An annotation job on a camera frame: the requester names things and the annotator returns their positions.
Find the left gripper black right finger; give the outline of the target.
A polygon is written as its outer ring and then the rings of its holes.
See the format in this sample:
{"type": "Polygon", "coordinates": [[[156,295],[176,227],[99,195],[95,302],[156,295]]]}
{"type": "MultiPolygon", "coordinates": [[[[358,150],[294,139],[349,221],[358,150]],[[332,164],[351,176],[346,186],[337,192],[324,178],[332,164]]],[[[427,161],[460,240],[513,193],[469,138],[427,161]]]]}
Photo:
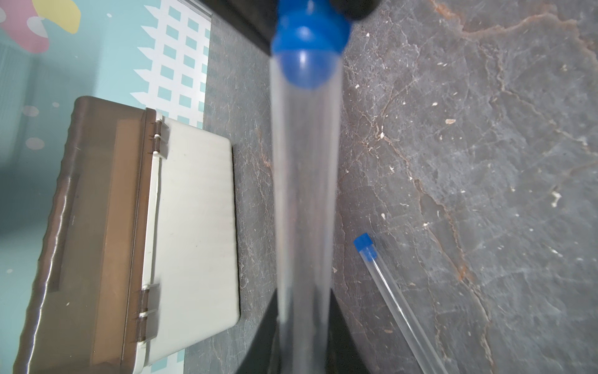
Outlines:
{"type": "Polygon", "coordinates": [[[328,374],[370,373],[352,338],[333,290],[330,290],[325,372],[328,374]]]}

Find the clear test tube diagonal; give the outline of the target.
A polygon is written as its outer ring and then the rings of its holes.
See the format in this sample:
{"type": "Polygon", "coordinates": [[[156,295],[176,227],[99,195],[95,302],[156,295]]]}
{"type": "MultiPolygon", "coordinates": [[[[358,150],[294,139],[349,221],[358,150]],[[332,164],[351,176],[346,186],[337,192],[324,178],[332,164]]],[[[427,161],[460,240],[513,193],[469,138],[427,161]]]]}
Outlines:
{"type": "Polygon", "coordinates": [[[400,332],[414,354],[420,369],[423,373],[448,374],[444,363],[431,344],[431,341],[429,341],[399,285],[383,261],[381,252],[378,249],[377,252],[378,258],[374,262],[368,263],[361,258],[395,319],[397,327],[399,327],[400,332]]]}

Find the clear test tube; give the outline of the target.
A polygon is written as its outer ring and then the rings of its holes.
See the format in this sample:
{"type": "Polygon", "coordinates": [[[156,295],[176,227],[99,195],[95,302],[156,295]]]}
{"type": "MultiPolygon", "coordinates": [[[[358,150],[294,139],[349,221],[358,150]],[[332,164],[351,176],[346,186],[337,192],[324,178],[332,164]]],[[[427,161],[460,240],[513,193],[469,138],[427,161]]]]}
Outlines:
{"type": "Polygon", "coordinates": [[[343,64],[331,51],[270,61],[280,358],[325,372],[343,64]]]}

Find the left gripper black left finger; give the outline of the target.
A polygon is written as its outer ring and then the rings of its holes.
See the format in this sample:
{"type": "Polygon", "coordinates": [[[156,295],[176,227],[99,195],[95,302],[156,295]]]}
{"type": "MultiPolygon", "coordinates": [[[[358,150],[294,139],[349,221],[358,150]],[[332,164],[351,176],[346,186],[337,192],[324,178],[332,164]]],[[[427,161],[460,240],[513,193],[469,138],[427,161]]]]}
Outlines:
{"type": "Polygon", "coordinates": [[[275,290],[236,374],[281,373],[279,327],[277,290],[275,290]]]}

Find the brown lid storage box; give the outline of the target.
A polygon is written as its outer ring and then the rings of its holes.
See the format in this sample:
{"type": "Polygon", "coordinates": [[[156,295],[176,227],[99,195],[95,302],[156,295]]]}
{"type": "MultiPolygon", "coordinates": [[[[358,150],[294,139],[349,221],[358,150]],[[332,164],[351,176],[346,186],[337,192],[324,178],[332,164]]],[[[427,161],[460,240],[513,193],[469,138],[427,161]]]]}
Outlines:
{"type": "Polygon", "coordinates": [[[74,104],[16,373],[140,373],[240,318],[229,139],[74,104]]]}

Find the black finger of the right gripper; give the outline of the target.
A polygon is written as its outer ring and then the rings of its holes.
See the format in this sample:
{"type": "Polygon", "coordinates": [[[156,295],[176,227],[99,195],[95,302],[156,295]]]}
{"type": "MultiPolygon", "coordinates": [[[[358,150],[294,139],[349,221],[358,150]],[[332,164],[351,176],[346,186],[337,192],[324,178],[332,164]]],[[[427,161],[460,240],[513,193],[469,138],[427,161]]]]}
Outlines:
{"type": "Polygon", "coordinates": [[[378,8],[378,0],[333,0],[333,7],[348,20],[359,21],[378,8]]]}
{"type": "Polygon", "coordinates": [[[277,26],[277,0],[205,0],[202,3],[258,49],[271,55],[277,26]]]}

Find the blue stopper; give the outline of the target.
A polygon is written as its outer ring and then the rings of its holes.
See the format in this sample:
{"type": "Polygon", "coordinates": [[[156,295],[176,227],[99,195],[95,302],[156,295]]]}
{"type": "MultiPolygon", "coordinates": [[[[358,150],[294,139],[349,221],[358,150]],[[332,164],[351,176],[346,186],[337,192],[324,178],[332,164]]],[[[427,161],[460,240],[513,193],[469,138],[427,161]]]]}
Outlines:
{"type": "Polygon", "coordinates": [[[280,1],[271,43],[286,80],[315,90],[326,84],[350,39],[352,23],[331,1],[280,1]]]}
{"type": "Polygon", "coordinates": [[[378,258],[377,249],[368,233],[355,238],[354,246],[365,262],[374,262],[378,258]]]}

